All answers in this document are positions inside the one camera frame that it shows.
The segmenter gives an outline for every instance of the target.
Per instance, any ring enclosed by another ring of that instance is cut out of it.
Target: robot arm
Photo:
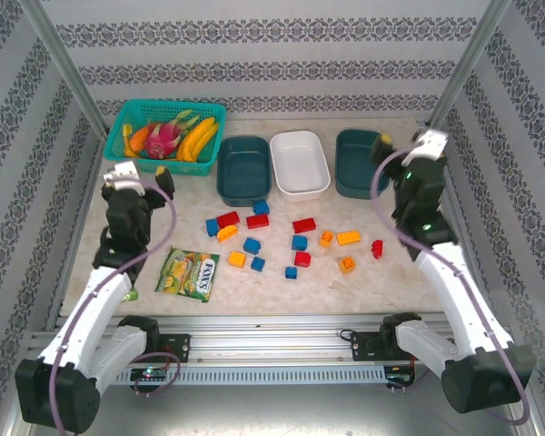
[[[125,176],[139,180],[133,162],[119,163],[104,176],[102,194],[109,205],[106,213],[109,226],[101,234],[94,269],[78,304],[38,359],[24,359],[16,369],[18,398],[27,422],[55,426],[48,398],[48,377],[72,322],[76,326],[65,345],[55,383],[58,409],[68,431],[86,431],[93,423],[101,396],[117,373],[142,353],[157,351],[160,336],[157,321],[134,316],[123,319],[114,336],[97,349],[107,323],[132,289],[144,261],[116,275],[89,302],[82,315],[76,317],[81,303],[90,298],[99,283],[147,251],[152,212],[165,205],[159,193],[145,190],[137,181],[115,182]],[[173,179],[169,172],[159,170],[155,181],[173,199]]]
[[[394,159],[384,173],[392,178],[396,226],[416,241],[449,259],[462,272],[485,318],[526,386],[536,358],[528,345],[514,344],[491,313],[472,280],[458,240],[442,216],[439,203],[444,189],[443,149],[446,134],[429,130],[414,138],[418,145],[404,159]],[[380,140],[372,150],[372,162],[380,164],[393,153],[391,142]],[[475,411],[516,402],[517,389],[507,372],[461,280],[428,253],[407,246],[411,258],[431,282],[446,313],[455,343],[433,332],[419,316],[407,314],[394,322],[395,344],[423,362],[442,381],[451,406],[458,412]]]

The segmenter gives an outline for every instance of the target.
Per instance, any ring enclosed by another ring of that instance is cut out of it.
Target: dark teal container
[[[335,187],[344,197],[370,199],[376,166],[370,162],[370,151],[380,134],[372,130],[347,129],[337,135],[335,146]],[[380,178],[378,192],[390,181]]]
[[[259,136],[231,136],[218,153],[218,194],[231,207],[263,202],[271,191],[269,143]]]

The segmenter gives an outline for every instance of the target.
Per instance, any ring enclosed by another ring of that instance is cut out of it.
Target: teal basket
[[[213,116],[219,124],[218,132],[203,148],[197,163],[176,162],[156,159],[134,159],[140,170],[153,173],[158,166],[165,166],[172,174],[200,175],[210,174],[210,168],[216,162],[220,142],[226,124],[226,108],[221,104],[173,102],[168,100],[129,100],[121,108],[105,144],[104,157],[109,161],[124,161],[123,125],[130,124],[134,132],[149,123],[172,121],[181,111],[193,110],[193,115],[200,115],[198,123]]]

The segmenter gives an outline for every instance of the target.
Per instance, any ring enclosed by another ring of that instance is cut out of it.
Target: patterned wallpaper
[[[98,141],[15,0],[0,0],[0,413],[45,327]]]
[[[446,123],[491,305],[538,357],[545,422],[545,0],[513,2]]]
[[[224,104],[231,118],[425,121],[489,0],[49,0],[110,124],[130,98]]]

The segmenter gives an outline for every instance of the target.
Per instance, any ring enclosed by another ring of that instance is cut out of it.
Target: yellow toy block
[[[229,238],[232,238],[234,235],[238,233],[238,228],[235,225],[227,225],[224,227],[216,237],[218,238],[219,243],[223,243]]]
[[[355,261],[351,256],[344,257],[339,260],[339,269],[342,270],[342,274],[349,274],[355,269]]]
[[[236,268],[244,268],[244,261],[246,261],[246,255],[238,252],[230,253],[228,258],[228,263]]]
[[[329,232],[328,230],[323,230],[323,234],[321,235],[319,244],[322,247],[329,248],[331,246],[332,240],[333,240],[333,233]]]
[[[350,232],[337,233],[337,243],[339,245],[347,245],[348,243],[358,243],[362,239],[362,234],[357,230]]]

